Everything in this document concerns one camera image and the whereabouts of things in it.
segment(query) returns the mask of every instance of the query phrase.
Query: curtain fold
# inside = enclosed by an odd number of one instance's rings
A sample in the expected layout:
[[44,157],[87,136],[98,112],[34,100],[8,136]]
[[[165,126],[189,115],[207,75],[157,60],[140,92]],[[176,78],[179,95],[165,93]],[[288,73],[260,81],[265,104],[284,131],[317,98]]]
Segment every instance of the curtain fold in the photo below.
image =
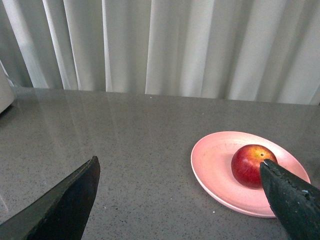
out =
[[317,0],[0,0],[15,86],[320,103]]

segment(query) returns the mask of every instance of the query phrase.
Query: speckled countertop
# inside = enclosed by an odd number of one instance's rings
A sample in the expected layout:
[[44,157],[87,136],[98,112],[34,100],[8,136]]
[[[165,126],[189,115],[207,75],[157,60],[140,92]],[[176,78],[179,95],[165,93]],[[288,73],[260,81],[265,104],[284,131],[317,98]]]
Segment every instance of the speckled countertop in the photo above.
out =
[[101,176],[83,240],[287,239],[276,218],[209,196],[190,163],[202,137],[239,131],[295,156],[320,188],[320,107],[13,88],[0,115],[0,223],[93,155]]

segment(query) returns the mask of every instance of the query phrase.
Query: red apple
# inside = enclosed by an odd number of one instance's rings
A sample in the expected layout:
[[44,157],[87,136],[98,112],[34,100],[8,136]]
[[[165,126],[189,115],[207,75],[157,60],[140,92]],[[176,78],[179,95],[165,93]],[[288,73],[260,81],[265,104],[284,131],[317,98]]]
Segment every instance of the red apple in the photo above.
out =
[[273,152],[265,146],[249,144],[241,147],[235,152],[231,160],[231,170],[234,178],[248,188],[262,188],[260,163],[265,159],[278,163]]

